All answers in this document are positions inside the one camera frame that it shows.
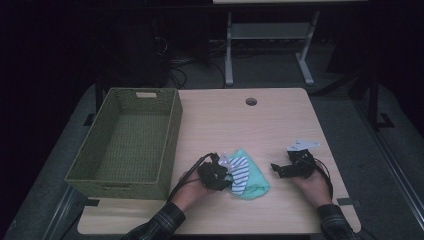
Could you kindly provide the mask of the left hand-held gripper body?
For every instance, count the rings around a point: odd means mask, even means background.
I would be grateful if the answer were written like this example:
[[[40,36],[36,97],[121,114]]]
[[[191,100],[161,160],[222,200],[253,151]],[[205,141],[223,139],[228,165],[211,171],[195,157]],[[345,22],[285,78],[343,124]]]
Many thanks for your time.
[[[214,190],[215,183],[224,182],[223,176],[228,173],[225,166],[219,164],[220,157],[217,153],[209,153],[200,159],[197,173],[202,184],[210,190]]]

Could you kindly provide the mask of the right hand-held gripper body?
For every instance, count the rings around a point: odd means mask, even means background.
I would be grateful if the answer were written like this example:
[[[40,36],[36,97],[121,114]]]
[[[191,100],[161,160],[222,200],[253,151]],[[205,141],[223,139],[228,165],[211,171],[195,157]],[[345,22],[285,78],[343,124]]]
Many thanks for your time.
[[[317,164],[309,149],[318,147],[319,142],[297,139],[294,144],[287,148],[288,158],[291,162],[284,167],[285,176],[308,178],[312,175]]]

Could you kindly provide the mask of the mint green baby bib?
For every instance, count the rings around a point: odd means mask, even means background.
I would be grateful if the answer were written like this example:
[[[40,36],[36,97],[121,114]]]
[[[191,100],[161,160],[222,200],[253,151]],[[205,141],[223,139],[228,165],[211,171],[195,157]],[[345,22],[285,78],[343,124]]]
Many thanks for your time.
[[[227,191],[244,200],[253,200],[266,194],[270,185],[259,167],[243,149],[238,149],[224,159],[231,165],[228,173],[233,182]]]

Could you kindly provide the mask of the green woven basket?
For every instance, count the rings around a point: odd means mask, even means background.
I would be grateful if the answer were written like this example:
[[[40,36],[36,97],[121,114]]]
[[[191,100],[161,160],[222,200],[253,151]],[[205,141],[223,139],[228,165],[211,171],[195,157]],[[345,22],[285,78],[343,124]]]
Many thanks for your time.
[[[165,200],[182,114],[176,89],[110,89],[65,181],[88,197]]]

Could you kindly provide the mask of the person's left hand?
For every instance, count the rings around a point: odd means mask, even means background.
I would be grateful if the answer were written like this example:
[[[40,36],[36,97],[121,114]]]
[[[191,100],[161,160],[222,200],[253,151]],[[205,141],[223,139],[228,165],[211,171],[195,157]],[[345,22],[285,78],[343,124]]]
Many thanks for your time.
[[[182,212],[186,212],[190,207],[213,193],[213,190],[207,189],[202,184],[197,171],[194,171],[187,178],[186,183],[172,197],[171,202]]]

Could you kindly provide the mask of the person's right hand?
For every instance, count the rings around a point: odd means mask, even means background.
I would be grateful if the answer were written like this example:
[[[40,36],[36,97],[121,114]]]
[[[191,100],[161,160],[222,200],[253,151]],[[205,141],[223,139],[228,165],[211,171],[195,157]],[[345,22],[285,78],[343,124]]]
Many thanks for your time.
[[[332,204],[328,185],[317,170],[309,178],[294,177],[292,182],[300,189],[308,202],[315,208]]]

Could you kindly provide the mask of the grey tape strip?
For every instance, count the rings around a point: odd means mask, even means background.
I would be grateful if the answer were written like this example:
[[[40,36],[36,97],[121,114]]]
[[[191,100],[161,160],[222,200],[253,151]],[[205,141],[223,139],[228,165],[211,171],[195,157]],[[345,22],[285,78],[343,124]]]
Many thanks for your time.
[[[355,208],[360,208],[362,206],[359,200],[352,198],[337,198],[337,203],[339,206],[352,205]]]

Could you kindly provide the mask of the black metal stand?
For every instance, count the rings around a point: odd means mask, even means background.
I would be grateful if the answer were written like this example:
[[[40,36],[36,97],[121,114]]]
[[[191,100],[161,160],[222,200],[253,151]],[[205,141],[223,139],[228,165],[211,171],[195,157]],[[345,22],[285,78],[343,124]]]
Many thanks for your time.
[[[374,131],[382,128],[394,128],[394,124],[386,113],[378,112],[379,101],[379,80],[375,71],[371,68],[367,70],[369,93],[367,120]]]

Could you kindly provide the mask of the metal floor rail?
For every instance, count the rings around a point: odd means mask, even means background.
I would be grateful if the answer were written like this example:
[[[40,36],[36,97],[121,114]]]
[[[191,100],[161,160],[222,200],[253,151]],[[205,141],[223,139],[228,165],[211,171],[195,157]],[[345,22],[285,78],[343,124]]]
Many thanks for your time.
[[[371,108],[366,107],[365,104],[361,101],[355,101],[354,106],[358,111],[361,119],[365,122],[365,125],[367,126],[367,129],[373,137],[374,141],[378,145],[378,148],[384,157],[387,168],[392,175],[393,180],[403,195],[414,218],[424,232],[424,201],[419,197],[416,190],[413,188],[411,182],[405,174],[405,171],[401,168],[397,158],[395,157],[395,154],[390,149],[387,141],[381,134],[382,129],[394,129],[395,125],[385,113],[378,114],[376,117],[376,122],[373,122],[372,118],[369,116],[369,111]]]
[[[86,200],[76,189],[67,186],[42,240],[65,240],[82,216]]]

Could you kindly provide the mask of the grey metal table frame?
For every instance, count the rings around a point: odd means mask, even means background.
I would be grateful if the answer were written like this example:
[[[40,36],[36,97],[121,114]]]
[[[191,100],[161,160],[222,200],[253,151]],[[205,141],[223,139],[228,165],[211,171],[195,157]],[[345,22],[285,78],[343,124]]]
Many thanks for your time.
[[[227,14],[226,53],[224,57],[225,85],[232,86],[232,42],[234,40],[302,40],[303,48],[295,54],[296,61],[305,83],[314,84],[313,77],[306,62],[306,57],[320,16],[319,11],[312,14],[309,22],[295,23],[235,23],[232,13]]]

